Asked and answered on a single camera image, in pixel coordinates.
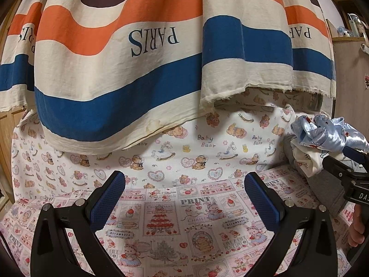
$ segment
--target metal screw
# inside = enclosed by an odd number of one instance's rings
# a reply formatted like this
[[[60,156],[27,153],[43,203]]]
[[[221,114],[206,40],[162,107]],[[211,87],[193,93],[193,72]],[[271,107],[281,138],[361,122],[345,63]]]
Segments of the metal screw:
[[[291,199],[287,199],[287,200],[285,200],[285,205],[287,207],[292,207],[292,206],[295,205],[295,203]]]
[[[42,207],[42,209],[43,209],[43,210],[45,210],[45,211],[48,211],[48,210],[50,209],[50,207],[51,207],[51,204],[50,204],[50,203],[47,203],[47,204],[45,204],[45,205]]]
[[[74,202],[75,203],[75,205],[77,205],[77,206],[82,206],[83,204],[84,204],[84,202],[85,202],[86,200],[85,199],[78,199],[76,202]]]
[[[326,212],[327,211],[327,208],[323,205],[323,204],[321,204],[321,205],[319,205],[319,210],[321,211],[321,212]]]

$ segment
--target crumpled clothing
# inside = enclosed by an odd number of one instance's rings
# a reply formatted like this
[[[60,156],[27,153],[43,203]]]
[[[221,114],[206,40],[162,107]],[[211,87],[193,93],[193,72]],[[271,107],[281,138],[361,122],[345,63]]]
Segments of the crumpled clothing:
[[[307,177],[314,176],[323,170],[323,159],[328,155],[341,161],[354,171],[357,171],[359,167],[358,163],[347,158],[342,154],[342,152],[330,152],[326,150],[305,147],[299,145],[297,138],[291,140],[291,147],[293,157],[296,160],[296,165],[301,168]]]
[[[365,136],[345,123],[343,117],[329,119],[326,115],[316,115],[313,120],[302,115],[291,124],[298,144],[331,152],[341,152],[345,146],[369,151]]]

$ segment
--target white wall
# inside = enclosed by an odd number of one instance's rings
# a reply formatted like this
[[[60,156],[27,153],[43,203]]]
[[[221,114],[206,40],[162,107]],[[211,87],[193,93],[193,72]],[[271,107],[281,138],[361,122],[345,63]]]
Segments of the white wall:
[[[318,0],[320,7],[323,10],[324,17],[331,21],[331,23],[338,28],[339,26],[344,26],[339,11],[332,2],[332,0]]]

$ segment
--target light blue satin cloth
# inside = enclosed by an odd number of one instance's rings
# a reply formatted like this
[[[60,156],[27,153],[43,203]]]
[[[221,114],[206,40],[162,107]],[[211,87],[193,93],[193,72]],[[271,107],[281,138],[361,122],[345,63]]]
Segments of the light blue satin cloth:
[[[340,152],[345,146],[369,151],[369,144],[359,131],[345,123],[344,118],[329,119],[325,115],[316,115],[310,120],[306,115],[298,117],[291,124],[292,132],[298,143],[305,147]]]

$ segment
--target blue stripe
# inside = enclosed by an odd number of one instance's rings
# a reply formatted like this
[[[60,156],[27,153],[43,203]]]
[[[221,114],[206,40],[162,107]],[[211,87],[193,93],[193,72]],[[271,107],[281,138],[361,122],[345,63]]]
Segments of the blue stripe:
[[[16,84],[27,84],[27,89],[34,91],[34,70],[28,63],[27,54],[18,54],[14,62],[0,65],[0,91],[11,89]]]
[[[328,79],[334,79],[333,62],[324,54],[307,48],[293,49],[293,69],[317,73]]]
[[[233,16],[220,15],[208,19],[202,33],[203,66],[229,58],[293,64],[291,39],[282,31],[246,27]]]
[[[86,102],[46,96],[35,87],[39,117],[47,129],[68,139],[107,139],[150,109],[200,90],[201,59],[200,53],[164,64],[123,88]]]

